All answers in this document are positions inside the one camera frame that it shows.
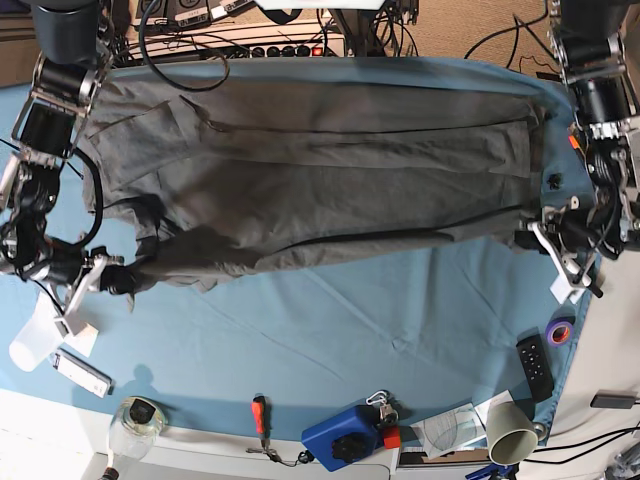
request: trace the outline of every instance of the red screwdriver handle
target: red screwdriver handle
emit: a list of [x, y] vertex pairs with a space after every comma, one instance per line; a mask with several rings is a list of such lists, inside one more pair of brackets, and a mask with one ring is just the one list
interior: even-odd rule
[[251, 411], [256, 421], [256, 432], [264, 435], [264, 402], [258, 398], [254, 398], [251, 403]]

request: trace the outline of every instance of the blue case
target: blue case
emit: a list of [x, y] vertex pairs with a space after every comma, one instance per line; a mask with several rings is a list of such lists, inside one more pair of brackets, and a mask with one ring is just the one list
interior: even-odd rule
[[302, 432], [302, 444], [330, 472], [350, 465], [344, 460], [333, 458], [331, 447], [335, 440], [350, 433], [359, 433], [366, 438], [367, 449], [362, 458], [368, 457], [382, 445], [380, 434], [369, 415], [370, 409], [371, 407], [366, 405], [356, 405], [318, 425], [307, 428]]

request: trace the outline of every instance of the black remote control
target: black remote control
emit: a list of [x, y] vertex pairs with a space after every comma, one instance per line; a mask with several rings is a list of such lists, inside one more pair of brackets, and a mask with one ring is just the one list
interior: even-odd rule
[[538, 403], [553, 393], [553, 377], [540, 335], [532, 335], [516, 345], [522, 368], [527, 376], [531, 398]]

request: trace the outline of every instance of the gray cloth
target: gray cloth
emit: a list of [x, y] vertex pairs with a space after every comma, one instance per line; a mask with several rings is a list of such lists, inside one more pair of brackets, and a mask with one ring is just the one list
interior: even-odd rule
[[105, 216], [136, 225], [140, 288], [209, 289], [508, 239], [538, 208], [543, 114], [510, 94], [234, 78], [188, 94], [120, 78], [81, 148], [99, 164]]

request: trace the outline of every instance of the screwdriver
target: screwdriver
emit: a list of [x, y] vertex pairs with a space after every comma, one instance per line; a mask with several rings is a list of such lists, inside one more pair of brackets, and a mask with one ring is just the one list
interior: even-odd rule
[[266, 399], [263, 395], [255, 397], [251, 403], [251, 411], [253, 412], [253, 418], [256, 421], [256, 432], [260, 435], [260, 444], [265, 450], [267, 449], [267, 431], [264, 419], [266, 403]]

